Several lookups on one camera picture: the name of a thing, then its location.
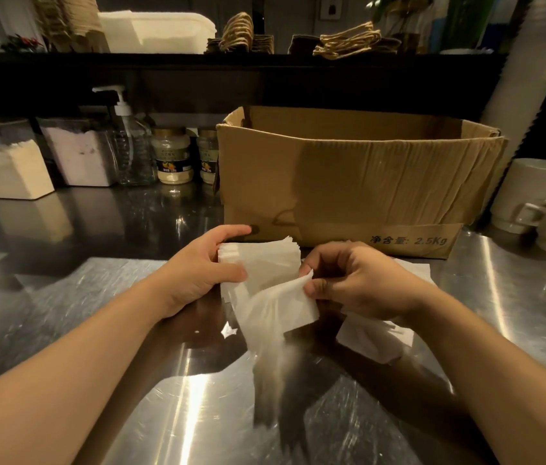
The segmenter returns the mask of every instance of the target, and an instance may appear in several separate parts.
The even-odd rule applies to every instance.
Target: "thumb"
[[[242,264],[213,263],[210,271],[211,284],[221,282],[243,282],[247,279],[247,271]]]
[[[303,290],[311,299],[333,300],[343,303],[342,298],[346,277],[329,279],[312,279],[308,281]]]

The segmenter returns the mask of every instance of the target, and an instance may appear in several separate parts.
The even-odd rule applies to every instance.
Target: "jar lid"
[[[178,137],[185,134],[185,127],[167,127],[167,128],[155,128],[153,129],[153,135],[155,137]]]
[[[200,137],[205,137],[207,139],[217,138],[217,129],[198,129],[197,133]]]

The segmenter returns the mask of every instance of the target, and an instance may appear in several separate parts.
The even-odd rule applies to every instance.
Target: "cardboard box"
[[[433,116],[239,108],[217,126],[224,221],[255,225],[251,241],[447,258],[482,210],[500,134]]]

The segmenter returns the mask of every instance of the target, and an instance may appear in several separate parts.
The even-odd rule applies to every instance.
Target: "forearm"
[[[0,376],[0,463],[70,463],[161,308],[137,284]]]
[[[546,463],[546,367],[447,294],[412,319],[499,461]]]

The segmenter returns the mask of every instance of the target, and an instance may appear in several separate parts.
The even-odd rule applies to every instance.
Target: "stainless steel countertop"
[[[222,218],[217,198],[193,183],[0,200],[0,374]],[[546,253],[482,233],[464,231],[447,261],[430,260],[432,277],[546,364]],[[240,332],[221,336],[226,320],[237,327],[216,291],[157,325],[76,463],[496,462],[421,339],[379,365],[333,343],[339,320],[290,333],[275,421],[270,379]]]

